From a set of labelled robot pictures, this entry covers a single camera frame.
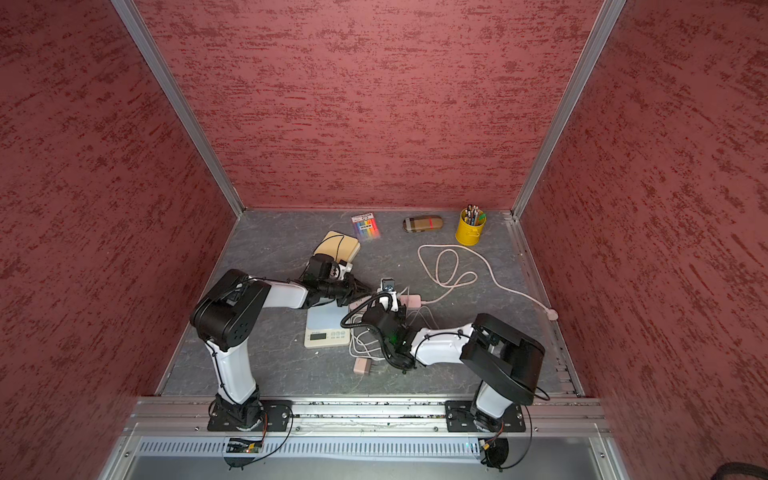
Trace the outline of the white charger adapter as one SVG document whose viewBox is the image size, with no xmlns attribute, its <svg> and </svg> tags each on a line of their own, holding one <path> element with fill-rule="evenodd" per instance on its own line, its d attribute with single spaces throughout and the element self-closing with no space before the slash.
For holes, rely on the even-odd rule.
<svg viewBox="0 0 768 480">
<path fill-rule="evenodd" d="M 409 302 L 410 287 L 405 287 L 402 291 L 396 294 L 398 305 L 401 308 L 406 308 Z"/>
</svg>

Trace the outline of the pink power strip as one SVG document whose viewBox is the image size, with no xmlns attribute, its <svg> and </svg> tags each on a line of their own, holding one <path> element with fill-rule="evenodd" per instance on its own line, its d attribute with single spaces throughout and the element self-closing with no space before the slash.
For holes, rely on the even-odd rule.
<svg viewBox="0 0 768 480">
<path fill-rule="evenodd" d="M 364 304 L 366 301 L 368 301 L 368 300 L 369 300 L 369 298 L 370 298 L 370 295 L 367 295 L 367 296 L 364 296 L 364 297 L 363 297 L 363 298 L 361 298 L 361 299 L 358 299 L 358 300 L 356 300 L 356 301 L 354 301 L 354 302 L 350 303 L 350 304 L 348 305 L 348 310 L 349 310 L 349 311 L 352 311 L 352 310 L 354 310 L 354 309 L 355 309 L 355 308 L 357 308 L 358 306 L 360 306 L 360 305 Z M 409 302 L 408 302 L 408 306 L 407 306 L 406 308 L 401 308 L 401 307 L 399 307 L 397 311 L 399 311 L 399 310 L 407 310 L 408 308 L 415 308 L 415 309 L 418 309 L 418 308 L 420 308 L 421 306 L 422 306 L 422 300 L 421 300 L 421 296 L 420 296 L 420 295 L 418 295 L 418 294 L 409 294 Z"/>
</svg>

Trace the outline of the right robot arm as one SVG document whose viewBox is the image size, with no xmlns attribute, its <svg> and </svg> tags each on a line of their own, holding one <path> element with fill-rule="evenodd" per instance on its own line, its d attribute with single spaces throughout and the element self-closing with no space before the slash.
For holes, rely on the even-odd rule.
<svg viewBox="0 0 768 480">
<path fill-rule="evenodd" d="M 480 313 L 453 329 L 416 330 L 407 321 L 404 303 L 378 293 L 360 301 L 340 326 L 372 334 L 384 361 L 401 372 L 435 364 L 468 368 L 480 379 L 467 408 L 476 431 L 497 433 L 511 408 L 549 399 L 538 386 L 543 345 L 490 314 Z"/>
</svg>

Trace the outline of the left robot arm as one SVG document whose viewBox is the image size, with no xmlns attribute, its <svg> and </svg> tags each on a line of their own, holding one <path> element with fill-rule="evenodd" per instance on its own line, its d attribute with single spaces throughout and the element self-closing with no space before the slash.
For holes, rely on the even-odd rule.
<svg viewBox="0 0 768 480">
<path fill-rule="evenodd" d="M 252 431 L 266 425 L 247 350 L 261 311 L 308 310 L 327 303 L 347 307 L 373 292 L 350 270 L 346 261 L 315 254 L 296 280 L 278 281 L 230 269 L 203 295 L 190 325 L 206 346 L 218 382 L 209 410 L 210 428 L 226 423 L 235 430 Z"/>
</svg>

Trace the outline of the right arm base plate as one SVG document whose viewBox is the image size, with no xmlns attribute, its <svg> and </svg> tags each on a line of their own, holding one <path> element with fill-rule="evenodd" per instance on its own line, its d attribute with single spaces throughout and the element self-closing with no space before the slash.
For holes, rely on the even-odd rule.
<svg viewBox="0 0 768 480">
<path fill-rule="evenodd" d="M 522 433 L 527 430 L 523 409 L 517 404 L 509 405 L 499 418 L 481 412 L 471 401 L 449 400 L 444 407 L 447 430 L 452 433 Z"/>
</svg>

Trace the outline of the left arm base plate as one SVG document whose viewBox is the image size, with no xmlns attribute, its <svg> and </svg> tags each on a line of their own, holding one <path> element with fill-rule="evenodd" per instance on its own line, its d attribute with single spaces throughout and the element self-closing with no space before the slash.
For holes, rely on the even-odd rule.
<svg viewBox="0 0 768 480">
<path fill-rule="evenodd" d="M 217 395 L 209 405 L 209 432 L 286 432 L 293 403 L 288 400 L 248 400 L 230 404 Z"/>
</svg>

